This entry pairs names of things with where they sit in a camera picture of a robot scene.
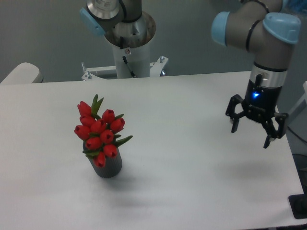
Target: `white chair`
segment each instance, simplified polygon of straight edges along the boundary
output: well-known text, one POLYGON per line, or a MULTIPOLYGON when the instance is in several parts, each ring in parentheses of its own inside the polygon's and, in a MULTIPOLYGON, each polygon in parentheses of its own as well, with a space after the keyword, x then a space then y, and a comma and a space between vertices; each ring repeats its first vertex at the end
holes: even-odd
POLYGON ((0 85, 17 85, 41 83, 44 78, 38 67, 30 63, 21 63, 0 83, 0 85))

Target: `cable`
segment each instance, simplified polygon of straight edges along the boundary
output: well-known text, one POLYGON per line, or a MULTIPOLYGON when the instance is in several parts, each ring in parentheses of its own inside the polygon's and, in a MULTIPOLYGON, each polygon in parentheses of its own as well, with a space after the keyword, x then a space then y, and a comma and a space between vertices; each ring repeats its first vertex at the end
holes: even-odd
POLYGON ((134 73, 134 72, 132 71, 132 69, 130 68, 130 66, 129 66, 129 64, 128 64, 128 61, 127 61, 127 59, 126 59, 125 56, 123 56, 123 60, 124 60, 124 62, 125 62, 125 64, 126 64, 128 70, 129 70, 129 72, 130 72, 132 78, 136 78, 137 76, 135 75, 135 73, 134 73))
POLYGON ((300 141, 302 141, 303 143, 307 144, 307 140, 304 140, 303 138, 301 138, 296 132, 294 132, 289 126, 288 126, 288 130, 294 135, 296 136, 300 141))

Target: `black cable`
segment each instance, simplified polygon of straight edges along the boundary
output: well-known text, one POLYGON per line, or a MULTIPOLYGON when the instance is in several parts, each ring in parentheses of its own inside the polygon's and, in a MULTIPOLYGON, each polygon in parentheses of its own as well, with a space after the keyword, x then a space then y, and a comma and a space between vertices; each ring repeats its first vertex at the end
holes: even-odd
POLYGON ((268 6, 267 6, 266 4, 264 4, 263 2, 261 2, 261 1, 259 1, 259 0, 250 0, 250 1, 254 1, 254 2, 260 4, 260 5, 265 9, 265 11, 266 11, 267 13, 270 13, 268 6))
POLYGON ((129 64, 128 64, 128 61, 127 61, 127 59, 126 59, 125 56, 123 56, 123 60, 124 60, 124 62, 125 62, 125 64, 126 64, 128 70, 129 70, 129 72, 130 72, 132 78, 136 78, 136 75, 135 75, 135 73, 132 71, 132 69, 130 68, 130 66, 129 66, 129 64))
POLYGON ((247 37, 246 43, 245 43, 245 49, 246 49, 247 52, 249 52, 249 42, 250 42, 251 35, 253 34, 253 31, 254 31, 256 25, 257 25, 259 22, 260 22, 260 20, 255 21, 255 22, 252 24, 251 28, 249 29, 248 37, 247 37))
POLYGON ((288 126, 288 130, 294 135, 296 136, 300 141, 302 141, 303 143, 307 144, 307 140, 301 138, 296 132, 294 132, 289 126, 288 126))
POLYGON ((124 12, 124 18, 126 18, 127 17, 127 10, 126 10, 126 6, 125 6, 125 4, 123 3, 123 1, 122 0, 119 0, 119 3, 120 3, 120 6, 122 7, 122 9, 123 9, 123 12, 124 12))

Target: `light blue joint cap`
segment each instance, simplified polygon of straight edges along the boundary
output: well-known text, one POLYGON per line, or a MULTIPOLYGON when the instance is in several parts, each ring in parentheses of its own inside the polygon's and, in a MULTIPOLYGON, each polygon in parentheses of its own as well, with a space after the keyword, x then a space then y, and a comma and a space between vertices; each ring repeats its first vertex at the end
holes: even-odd
POLYGON ((282 10, 287 6, 288 4, 288 0, 283 0, 283 7, 282 7, 282 10))
POLYGON ((212 39, 226 46, 226 24, 230 12, 220 12, 214 19, 211 27, 212 39))
POLYGON ((95 36, 102 36, 106 33, 101 25, 96 22, 96 20, 90 15, 88 11, 86 11, 86 9, 82 8, 80 10, 80 18, 88 30, 95 36))
POLYGON ((264 28, 277 39, 296 44, 301 29, 301 21, 290 14, 268 13, 263 20, 264 28))

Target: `gray vase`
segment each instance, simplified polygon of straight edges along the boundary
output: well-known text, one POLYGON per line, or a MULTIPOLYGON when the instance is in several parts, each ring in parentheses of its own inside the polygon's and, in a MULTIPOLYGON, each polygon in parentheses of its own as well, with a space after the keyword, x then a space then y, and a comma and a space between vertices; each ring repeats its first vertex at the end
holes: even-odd
MULTIPOLYGON (((85 143, 83 144, 83 150, 86 150, 85 143)), ((121 156, 119 153, 119 150, 117 148, 117 156, 114 158, 110 158, 106 156, 106 164, 104 167, 97 167, 93 159, 88 159, 90 163, 92 164, 92 167, 94 168, 95 172, 98 176, 102 178, 111 178, 113 176, 116 176, 119 171, 121 170, 121 167, 123 165, 123 161, 121 160, 121 156)))

